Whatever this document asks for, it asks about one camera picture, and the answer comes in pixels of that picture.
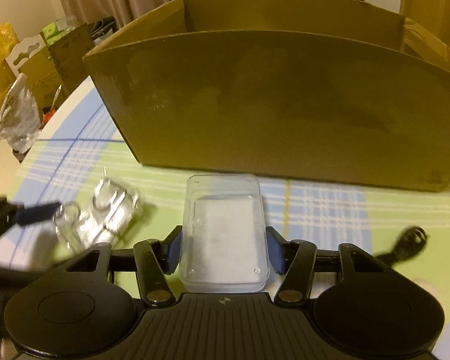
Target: ribbed black surface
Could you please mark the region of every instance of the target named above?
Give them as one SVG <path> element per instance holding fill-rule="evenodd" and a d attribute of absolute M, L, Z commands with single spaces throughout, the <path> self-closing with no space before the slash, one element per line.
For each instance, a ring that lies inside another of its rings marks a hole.
<path fill-rule="evenodd" d="M 350 360 L 317 336 L 297 309 L 260 294 L 184 294 L 166 309 L 150 310 L 114 348 L 110 360 Z"/>

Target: rounded rectangular container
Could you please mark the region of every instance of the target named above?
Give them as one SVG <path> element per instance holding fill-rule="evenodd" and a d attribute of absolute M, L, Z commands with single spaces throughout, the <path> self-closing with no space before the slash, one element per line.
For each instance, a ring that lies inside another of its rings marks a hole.
<path fill-rule="evenodd" d="M 255 176 L 195 175 L 188 179 L 179 273 L 192 292 L 263 288 L 269 263 Z"/>

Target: small cardboard box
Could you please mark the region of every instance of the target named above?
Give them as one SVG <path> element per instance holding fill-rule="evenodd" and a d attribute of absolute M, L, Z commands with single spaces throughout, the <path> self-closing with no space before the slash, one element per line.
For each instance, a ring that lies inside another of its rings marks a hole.
<path fill-rule="evenodd" d="M 142 164 L 450 183 L 450 48 L 368 3 L 173 0 L 84 60 Z"/>
<path fill-rule="evenodd" d="M 82 59 L 93 47 L 88 27 L 82 25 L 22 65 L 20 71 L 27 76 L 27 85 L 40 108 L 52 105 L 55 92 L 62 85 L 55 103 L 60 106 L 88 76 Z"/>

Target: tablecloth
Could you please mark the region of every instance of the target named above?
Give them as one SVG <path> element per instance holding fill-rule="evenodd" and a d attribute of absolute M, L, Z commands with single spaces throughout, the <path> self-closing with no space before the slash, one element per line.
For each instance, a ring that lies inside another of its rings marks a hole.
<path fill-rule="evenodd" d="M 130 245 L 162 239 L 182 222 L 185 183 L 196 172 L 139 165 L 90 79 L 44 128 L 8 197 L 25 204 L 57 199 L 86 204 L 104 168 L 108 176 L 137 188 L 147 204 Z M 267 225 L 287 239 L 306 239 L 320 249 L 351 242 L 370 253 L 387 251 L 404 227 L 423 227 L 430 235 L 425 251 L 396 269 L 433 293 L 445 309 L 446 325 L 434 353 L 450 360 L 450 187 L 426 193 L 273 178 L 259 182 Z M 49 223 L 14 227 L 0 239 L 0 265 L 39 267 L 50 259 L 55 240 Z M 134 275 L 123 276 L 125 288 L 132 281 Z"/>

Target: yellow stripe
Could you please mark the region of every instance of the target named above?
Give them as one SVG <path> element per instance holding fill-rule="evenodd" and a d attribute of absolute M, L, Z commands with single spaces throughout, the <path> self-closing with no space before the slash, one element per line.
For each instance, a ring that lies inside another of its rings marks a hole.
<path fill-rule="evenodd" d="M 285 180 L 285 205 L 283 206 L 283 237 L 288 239 L 288 208 L 290 206 L 290 180 Z"/>

